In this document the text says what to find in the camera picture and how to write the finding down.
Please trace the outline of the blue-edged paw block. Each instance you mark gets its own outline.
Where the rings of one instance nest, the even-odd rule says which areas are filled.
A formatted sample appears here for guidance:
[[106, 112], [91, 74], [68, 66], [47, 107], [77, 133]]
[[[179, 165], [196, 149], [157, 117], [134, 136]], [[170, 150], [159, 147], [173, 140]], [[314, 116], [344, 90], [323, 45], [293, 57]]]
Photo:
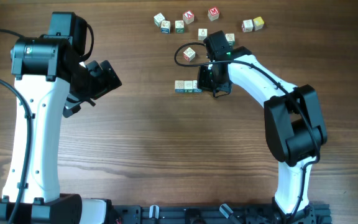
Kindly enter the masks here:
[[185, 92], [185, 81], [184, 80], [175, 80], [175, 92], [184, 93]]

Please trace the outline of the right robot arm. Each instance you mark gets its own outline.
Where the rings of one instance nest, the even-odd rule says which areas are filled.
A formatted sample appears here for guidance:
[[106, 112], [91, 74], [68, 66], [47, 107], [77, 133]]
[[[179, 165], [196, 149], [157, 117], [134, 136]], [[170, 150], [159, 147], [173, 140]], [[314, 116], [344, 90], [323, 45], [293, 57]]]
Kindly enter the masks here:
[[200, 66], [198, 88], [214, 98], [228, 95], [233, 85], [248, 92], [264, 109], [265, 138], [278, 161], [278, 187], [268, 214], [246, 211], [245, 221], [323, 223], [328, 208], [308, 200], [311, 168], [320, 161], [327, 132], [313, 87], [283, 81], [262, 66], [245, 47], [233, 48], [224, 32], [203, 40], [210, 60]]

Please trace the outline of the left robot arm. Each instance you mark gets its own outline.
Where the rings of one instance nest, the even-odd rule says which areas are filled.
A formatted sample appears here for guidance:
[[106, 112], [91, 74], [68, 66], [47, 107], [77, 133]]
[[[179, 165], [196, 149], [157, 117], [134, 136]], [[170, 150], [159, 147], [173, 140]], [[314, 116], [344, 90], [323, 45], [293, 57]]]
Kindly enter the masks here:
[[117, 223], [107, 199], [63, 194], [58, 180], [62, 118], [121, 86], [108, 61], [90, 61], [91, 26], [54, 12], [46, 34], [20, 35], [11, 49], [9, 89], [17, 97], [12, 161], [0, 197], [0, 223]]

